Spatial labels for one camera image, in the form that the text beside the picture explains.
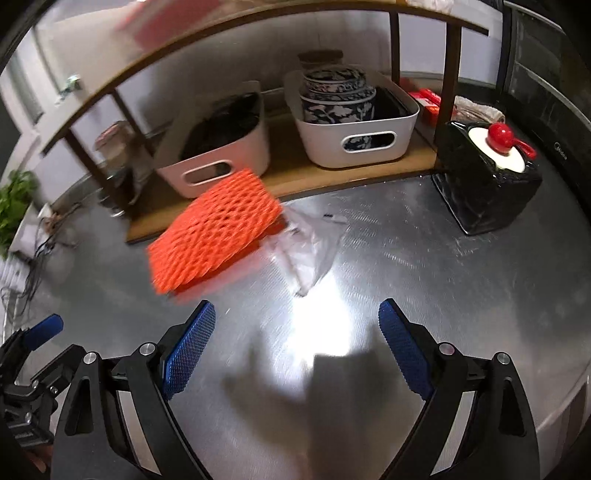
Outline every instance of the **stacked bowls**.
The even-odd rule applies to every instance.
[[[375,95],[358,68],[332,65],[306,72],[300,92],[304,121],[322,125],[371,121]],[[365,150],[371,137],[352,138],[343,146],[348,151]]]

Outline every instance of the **shelf leg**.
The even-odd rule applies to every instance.
[[[80,163],[84,165],[86,170],[90,173],[90,175],[96,180],[96,182],[100,185],[100,187],[106,192],[106,194],[111,197],[117,207],[121,210],[129,211],[129,204],[125,200],[123,194],[115,187],[115,184],[111,182],[103,173],[103,171],[99,168],[99,166],[92,160],[84,146],[78,140],[78,137],[74,135],[72,130],[68,130],[64,135],[64,140],[72,149],[72,152]]]
[[[435,128],[435,144],[443,131],[443,125],[452,119],[453,104],[456,100],[457,77],[460,74],[460,54],[462,53],[462,28],[447,24],[445,44],[445,69],[441,105]]]
[[[392,81],[400,85],[400,23],[397,12],[390,12],[390,50]]]
[[[114,89],[111,92],[111,96],[113,97],[113,100],[117,104],[117,107],[119,107],[119,110],[121,110],[121,113],[123,114],[125,119],[129,122],[129,125],[131,126],[132,130],[134,131],[136,137],[139,138],[139,141],[141,142],[141,144],[144,146],[146,151],[153,158],[154,157],[154,147],[152,146],[152,143],[146,138],[144,133],[139,129],[139,125],[135,121],[135,118],[131,115],[129,108],[127,108],[127,105],[125,104],[125,102],[121,98],[121,95],[119,94],[117,89]]]

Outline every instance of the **green plant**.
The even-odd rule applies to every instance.
[[[0,253],[4,257],[37,188],[30,171],[13,170],[8,179],[10,182],[0,188]]]

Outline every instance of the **wooden shelf board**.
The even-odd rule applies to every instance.
[[[80,108],[65,119],[62,125],[56,129],[54,136],[48,139],[43,145],[43,154],[47,155],[57,141],[64,137],[72,125],[74,125],[78,119],[88,112],[88,110],[98,103],[105,95],[110,95],[117,87],[119,87],[119,85],[130,79],[133,75],[167,57],[171,53],[217,33],[230,30],[231,28],[240,27],[241,25],[265,20],[267,18],[333,10],[368,10],[384,11],[393,14],[415,15],[418,17],[443,21],[446,22],[447,25],[467,28],[483,35],[489,34],[487,28],[481,25],[476,25],[462,18],[446,15],[435,10],[412,7],[406,5],[405,2],[397,3],[395,0],[280,0],[277,2],[269,2],[260,7],[248,8],[244,11],[232,15],[226,15],[222,18],[199,25],[193,30],[180,34],[178,37],[170,40],[160,48],[143,55],[123,70],[113,72],[111,79],[102,87],[94,92],[87,92],[88,97],[84,100]]]
[[[419,174],[431,170],[435,163],[435,151],[413,132],[408,151],[399,160],[337,170],[322,168],[306,155],[289,113],[271,116],[268,125],[271,165],[262,180],[269,192],[278,198]],[[191,201],[176,193],[159,175],[153,175],[134,206],[127,242],[138,242],[160,234]]]

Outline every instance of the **plastic bag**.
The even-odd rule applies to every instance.
[[[266,237],[262,246],[287,280],[290,291],[305,297],[331,269],[341,239],[349,226],[341,216],[317,218],[284,207],[287,227]]]

